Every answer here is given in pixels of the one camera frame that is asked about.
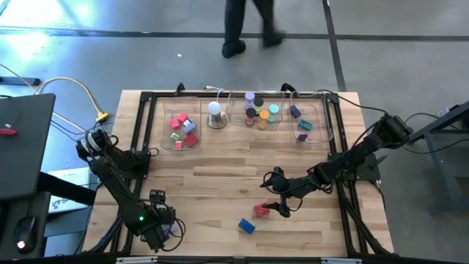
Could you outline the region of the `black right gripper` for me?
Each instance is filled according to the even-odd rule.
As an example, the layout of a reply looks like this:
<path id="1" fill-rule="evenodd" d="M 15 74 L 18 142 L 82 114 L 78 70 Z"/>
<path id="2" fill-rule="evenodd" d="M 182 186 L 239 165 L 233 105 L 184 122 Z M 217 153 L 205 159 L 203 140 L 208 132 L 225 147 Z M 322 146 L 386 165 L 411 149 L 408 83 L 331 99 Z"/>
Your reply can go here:
<path id="1" fill-rule="evenodd" d="M 272 172 L 267 172 L 262 178 L 261 188 L 269 187 L 269 190 L 285 198 L 302 199 L 307 194 L 316 191 L 316 175 L 309 172 L 307 176 L 297 178 L 286 178 L 284 170 L 279 166 L 273 168 Z M 290 208 L 286 202 L 273 202 L 266 204 L 263 208 L 276 210 L 284 218 L 291 216 Z"/>

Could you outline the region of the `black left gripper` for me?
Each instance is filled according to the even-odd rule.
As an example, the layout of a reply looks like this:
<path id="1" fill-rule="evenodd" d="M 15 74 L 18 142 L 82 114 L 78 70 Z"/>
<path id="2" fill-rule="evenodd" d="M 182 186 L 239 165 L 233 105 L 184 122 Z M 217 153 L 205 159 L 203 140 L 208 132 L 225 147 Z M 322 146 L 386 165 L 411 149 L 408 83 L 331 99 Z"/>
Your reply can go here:
<path id="1" fill-rule="evenodd" d="M 166 203 L 166 192 L 159 189 L 151 189 L 149 193 L 151 203 Z M 172 226 L 176 220 L 176 210 L 167 205 L 158 207 L 156 205 L 144 205 L 144 214 L 141 216 L 141 222 L 152 226 L 160 227 L 163 233 L 147 232 L 143 234 L 144 240 L 149 248 L 158 251 L 164 247 L 164 243 L 168 240 Z"/>

